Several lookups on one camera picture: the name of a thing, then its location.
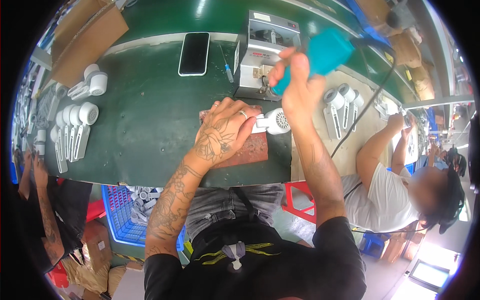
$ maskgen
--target black phone screen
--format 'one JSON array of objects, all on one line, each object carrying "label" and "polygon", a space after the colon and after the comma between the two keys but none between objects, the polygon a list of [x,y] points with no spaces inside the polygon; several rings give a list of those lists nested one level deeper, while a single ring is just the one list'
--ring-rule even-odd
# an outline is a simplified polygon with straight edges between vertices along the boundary
[{"label": "black phone screen", "polygon": [[210,35],[206,32],[188,33],[183,41],[180,74],[203,74],[206,68]]}]

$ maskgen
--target machine label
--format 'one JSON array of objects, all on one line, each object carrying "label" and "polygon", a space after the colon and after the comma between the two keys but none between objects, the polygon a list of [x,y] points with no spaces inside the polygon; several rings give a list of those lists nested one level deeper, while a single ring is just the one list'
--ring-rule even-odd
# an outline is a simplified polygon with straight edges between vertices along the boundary
[{"label": "machine label", "polygon": [[269,22],[270,22],[270,16],[269,16],[269,15],[266,15],[266,14],[254,12],[254,13],[253,13],[253,17],[254,17],[255,19],[260,19],[260,20],[264,20],[264,21],[269,21]]},{"label": "machine label", "polygon": [[240,51],[240,41],[237,43],[237,48],[235,49],[235,61],[233,62],[233,73],[237,71],[237,67],[239,66],[239,51]]}]

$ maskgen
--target white t-shirt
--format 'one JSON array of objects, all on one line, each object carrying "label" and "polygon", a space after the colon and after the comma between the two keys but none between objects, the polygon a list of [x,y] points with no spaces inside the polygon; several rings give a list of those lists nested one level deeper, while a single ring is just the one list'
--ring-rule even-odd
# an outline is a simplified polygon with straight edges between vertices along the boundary
[{"label": "white t-shirt", "polygon": [[[419,213],[410,203],[408,190],[403,184],[410,177],[406,168],[402,169],[399,176],[379,163],[373,173],[368,194],[361,184],[345,199],[349,222],[373,232],[389,232],[418,220]],[[360,182],[357,174],[343,176],[343,195]]]}]

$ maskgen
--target gray jeans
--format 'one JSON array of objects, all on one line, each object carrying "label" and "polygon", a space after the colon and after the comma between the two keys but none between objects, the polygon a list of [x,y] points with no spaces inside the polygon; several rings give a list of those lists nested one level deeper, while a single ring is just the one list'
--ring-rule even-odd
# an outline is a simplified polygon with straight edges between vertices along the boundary
[{"label": "gray jeans", "polygon": [[[272,226],[272,213],[280,206],[285,186],[278,183],[245,186],[241,189],[252,203],[257,216]],[[198,188],[190,204],[185,225],[190,239],[193,240],[197,234],[215,222],[247,215],[245,205],[232,190]]]}]

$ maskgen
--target blue plastic crate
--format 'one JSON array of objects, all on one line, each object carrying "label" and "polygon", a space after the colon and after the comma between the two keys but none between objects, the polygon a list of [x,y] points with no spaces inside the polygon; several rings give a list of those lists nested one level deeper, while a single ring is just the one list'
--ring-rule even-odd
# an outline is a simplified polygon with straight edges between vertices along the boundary
[{"label": "blue plastic crate", "polygon": [[[133,207],[131,193],[124,186],[102,185],[105,212],[113,239],[119,243],[145,247],[147,227],[134,224],[130,220]],[[184,237],[185,226],[183,226],[177,239],[177,251],[183,251]]]}]

